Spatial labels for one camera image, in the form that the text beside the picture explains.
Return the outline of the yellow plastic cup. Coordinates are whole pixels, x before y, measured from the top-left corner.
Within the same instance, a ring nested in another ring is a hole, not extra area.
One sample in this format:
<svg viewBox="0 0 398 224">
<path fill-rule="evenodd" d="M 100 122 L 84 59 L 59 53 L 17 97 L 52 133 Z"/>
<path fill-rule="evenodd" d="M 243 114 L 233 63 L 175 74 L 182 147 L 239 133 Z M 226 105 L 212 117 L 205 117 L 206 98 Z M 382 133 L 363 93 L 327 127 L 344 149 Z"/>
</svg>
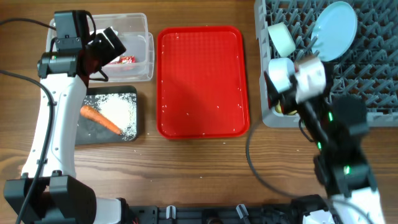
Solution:
<svg viewBox="0 0 398 224">
<path fill-rule="evenodd" d="M 281 106 L 280 106 L 280 103 L 278 103 L 278 104 L 275 106 L 275 111 L 276 111 L 277 113 L 282 114 L 282 108 L 281 108 Z M 297 113 L 296 110 L 295 110 L 295 111 L 292 111 L 292 112 L 289 113 L 289 116 L 293 116 L 293 115 L 295 115 L 296 113 Z"/>
</svg>

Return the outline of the red snack wrapper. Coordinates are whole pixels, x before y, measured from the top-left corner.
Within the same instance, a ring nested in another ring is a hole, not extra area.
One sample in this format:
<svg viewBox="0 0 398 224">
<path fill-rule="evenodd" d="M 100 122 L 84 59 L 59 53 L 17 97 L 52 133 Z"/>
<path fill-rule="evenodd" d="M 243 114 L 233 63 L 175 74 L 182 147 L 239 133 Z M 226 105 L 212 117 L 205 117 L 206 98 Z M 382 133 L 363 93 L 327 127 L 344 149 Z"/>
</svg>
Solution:
<svg viewBox="0 0 398 224">
<path fill-rule="evenodd" d="M 129 64 L 136 61 L 135 56 L 119 56 L 112 60 L 109 64 Z"/>
</svg>

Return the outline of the light blue bowl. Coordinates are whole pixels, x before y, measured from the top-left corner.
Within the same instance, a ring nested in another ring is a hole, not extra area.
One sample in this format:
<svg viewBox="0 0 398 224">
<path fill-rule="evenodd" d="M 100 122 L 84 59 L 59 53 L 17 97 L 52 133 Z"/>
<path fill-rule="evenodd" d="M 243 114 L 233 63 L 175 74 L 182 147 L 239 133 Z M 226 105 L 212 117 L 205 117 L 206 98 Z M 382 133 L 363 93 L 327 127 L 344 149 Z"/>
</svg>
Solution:
<svg viewBox="0 0 398 224">
<path fill-rule="evenodd" d="M 289 58 L 275 58 L 269 62 L 269 79 L 278 93 L 292 86 L 290 76 L 294 73 L 295 66 Z"/>
</svg>

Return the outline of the mint green bowl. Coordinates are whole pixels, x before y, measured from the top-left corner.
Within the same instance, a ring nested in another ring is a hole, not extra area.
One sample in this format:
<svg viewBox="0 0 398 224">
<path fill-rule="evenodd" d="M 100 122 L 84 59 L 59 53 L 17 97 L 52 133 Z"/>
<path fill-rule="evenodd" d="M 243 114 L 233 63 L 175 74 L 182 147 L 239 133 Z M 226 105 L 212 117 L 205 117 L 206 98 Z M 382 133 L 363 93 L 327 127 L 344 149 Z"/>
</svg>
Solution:
<svg viewBox="0 0 398 224">
<path fill-rule="evenodd" d="M 269 26 L 268 32 L 281 57 L 289 56 L 296 49 L 295 42 L 283 22 Z"/>
</svg>

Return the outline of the white rice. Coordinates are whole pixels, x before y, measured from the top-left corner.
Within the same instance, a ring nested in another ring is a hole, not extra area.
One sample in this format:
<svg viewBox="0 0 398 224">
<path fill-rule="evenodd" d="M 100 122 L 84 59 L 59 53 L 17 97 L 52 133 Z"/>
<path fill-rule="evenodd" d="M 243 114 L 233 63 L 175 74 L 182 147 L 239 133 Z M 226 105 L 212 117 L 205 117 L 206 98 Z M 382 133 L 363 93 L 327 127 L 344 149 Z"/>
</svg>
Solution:
<svg viewBox="0 0 398 224">
<path fill-rule="evenodd" d="M 121 129 L 122 134 L 117 135 L 94 122 L 116 137 L 121 137 L 123 141 L 132 141 L 137 137 L 137 95 L 135 93 L 87 95 L 83 100 L 83 105 L 93 107 Z"/>
</svg>

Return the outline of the orange carrot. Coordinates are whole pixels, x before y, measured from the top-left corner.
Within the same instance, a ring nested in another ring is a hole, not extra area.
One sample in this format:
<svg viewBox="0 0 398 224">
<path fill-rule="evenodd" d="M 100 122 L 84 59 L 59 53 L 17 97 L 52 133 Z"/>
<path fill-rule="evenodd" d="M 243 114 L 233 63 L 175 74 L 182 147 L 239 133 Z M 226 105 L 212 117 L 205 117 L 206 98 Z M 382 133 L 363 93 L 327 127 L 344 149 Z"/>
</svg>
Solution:
<svg viewBox="0 0 398 224">
<path fill-rule="evenodd" d="M 101 113 L 96 111 L 93 107 L 88 105 L 83 105 L 80 109 L 80 114 L 93 122 L 96 122 L 106 129 L 110 130 L 114 134 L 121 135 L 122 131 L 108 118 L 104 117 Z"/>
</svg>

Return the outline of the light blue plate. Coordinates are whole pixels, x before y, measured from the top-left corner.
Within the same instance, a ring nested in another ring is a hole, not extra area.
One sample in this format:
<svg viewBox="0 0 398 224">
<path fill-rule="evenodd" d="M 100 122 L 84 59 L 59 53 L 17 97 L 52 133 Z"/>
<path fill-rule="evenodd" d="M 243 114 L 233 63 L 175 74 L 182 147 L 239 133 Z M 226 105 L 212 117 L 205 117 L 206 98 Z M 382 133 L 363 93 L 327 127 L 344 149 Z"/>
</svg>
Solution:
<svg viewBox="0 0 398 224">
<path fill-rule="evenodd" d="M 322 62 L 342 56 L 351 46 L 357 33 L 358 17 L 350 4 L 338 1 L 327 6 L 312 30 L 313 54 L 318 52 Z"/>
</svg>

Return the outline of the white napkin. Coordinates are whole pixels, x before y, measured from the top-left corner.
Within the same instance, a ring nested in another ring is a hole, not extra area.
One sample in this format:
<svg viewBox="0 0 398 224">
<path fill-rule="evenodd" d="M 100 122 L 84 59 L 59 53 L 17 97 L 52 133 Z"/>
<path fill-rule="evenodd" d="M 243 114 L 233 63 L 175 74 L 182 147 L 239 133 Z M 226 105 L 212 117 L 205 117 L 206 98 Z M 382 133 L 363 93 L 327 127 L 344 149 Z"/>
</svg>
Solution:
<svg viewBox="0 0 398 224">
<path fill-rule="evenodd" d="M 116 36 L 118 36 L 118 31 L 114 30 L 113 27 L 109 27 L 109 28 L 115 33 Z M 100 34 L 100 33 L 104 34 L 105 30 L 106 29 L 96 29 L 95 32 L 96 32 L 96 34 Z"/>
</svg>

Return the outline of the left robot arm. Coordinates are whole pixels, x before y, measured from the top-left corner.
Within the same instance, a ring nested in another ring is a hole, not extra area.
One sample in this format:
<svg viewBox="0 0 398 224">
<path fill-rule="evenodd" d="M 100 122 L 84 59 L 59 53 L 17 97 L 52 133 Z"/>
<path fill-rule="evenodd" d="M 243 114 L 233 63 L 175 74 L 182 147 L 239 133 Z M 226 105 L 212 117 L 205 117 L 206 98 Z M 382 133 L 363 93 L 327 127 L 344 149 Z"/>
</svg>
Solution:
<svg viewBox="0 0 398 224">
<path fill-rule="evenodd" d="M 123 198 L 98 198 L 76 178 L 74 150 L 80 110 L 91 75 L 125 52 L 111 29 L 96 32 L 84 10 L 58 11 L 56 37 L 37 64 L 41 89 L 32 148 L 21 176 L 8 180 L 4 197 L 18 223 L 129 223 Z"/>
</svg>

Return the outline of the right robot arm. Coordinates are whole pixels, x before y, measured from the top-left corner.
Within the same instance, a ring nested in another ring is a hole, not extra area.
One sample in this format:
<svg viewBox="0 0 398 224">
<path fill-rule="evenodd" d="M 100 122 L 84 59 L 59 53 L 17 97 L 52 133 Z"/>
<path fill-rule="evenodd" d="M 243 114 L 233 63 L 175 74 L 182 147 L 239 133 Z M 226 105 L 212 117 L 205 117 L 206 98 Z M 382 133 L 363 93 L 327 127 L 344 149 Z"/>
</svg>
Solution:
<svg viewBox="0 0 398 224">
<path fill-rule="evenodd" d="M 369 131 L 366 106 L 344 96 L 332 103 L 333 77 L 319 72 L 264 74 L 269 107 L 280 105 L 284 114 L 296 111 L 320 153 L 315 156 L 315 174 L 326 190 L 328 201 L 343 223 L 384 223 L 376 178 L 361 148 Z"/>
</svg>

